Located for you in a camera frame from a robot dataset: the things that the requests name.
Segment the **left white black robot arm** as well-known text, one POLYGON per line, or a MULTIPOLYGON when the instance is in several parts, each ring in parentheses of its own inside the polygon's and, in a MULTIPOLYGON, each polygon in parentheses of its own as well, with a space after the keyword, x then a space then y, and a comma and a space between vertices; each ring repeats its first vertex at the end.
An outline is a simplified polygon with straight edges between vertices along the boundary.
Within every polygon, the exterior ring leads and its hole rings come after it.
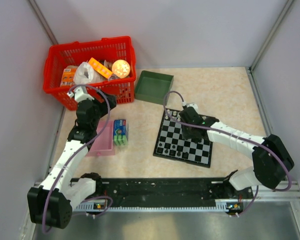
POLYGON ((104 191, 94 173, 82 176, 74 186, 70 183, 79 163, 103 133, 97 131, 98 124, 102 117, 110 117, 116 96, 87 84, 72 86, 67 96, 77 103, 74 126, 56 164, 39 186, 27 193, 30 220, 40 224, 45 234, 52 228, 64 229, 78 205, 89 196, 99 198, 104 191))

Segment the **black white chess board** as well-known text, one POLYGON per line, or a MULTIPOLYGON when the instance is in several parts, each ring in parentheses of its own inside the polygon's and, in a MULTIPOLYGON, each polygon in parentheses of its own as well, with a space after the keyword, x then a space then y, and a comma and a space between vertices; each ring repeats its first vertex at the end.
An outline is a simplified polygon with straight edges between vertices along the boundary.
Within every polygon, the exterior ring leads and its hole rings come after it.
POLYGON ((213 143, 208 140, 202 139, 196 142, 183 139, 182 125, 163 113, 153 156, 209 168, 212 150, 213 143))

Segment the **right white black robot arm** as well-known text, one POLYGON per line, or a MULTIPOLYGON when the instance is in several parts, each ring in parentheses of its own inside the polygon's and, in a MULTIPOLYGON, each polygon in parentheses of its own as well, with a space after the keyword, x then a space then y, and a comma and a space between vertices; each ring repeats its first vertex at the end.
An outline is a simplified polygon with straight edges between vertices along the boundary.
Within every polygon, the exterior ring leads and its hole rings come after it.
POLYGON ((182 103, 179 113, 185 139, 207 140, 240 152, 252 166, 228 175, 223 192, 235 198, 245 188, 263 185, 275 189, 295 166, 282 140, 274 134, 257 136, 232 128, 215 117, 200 116, 195 103, 182 103))

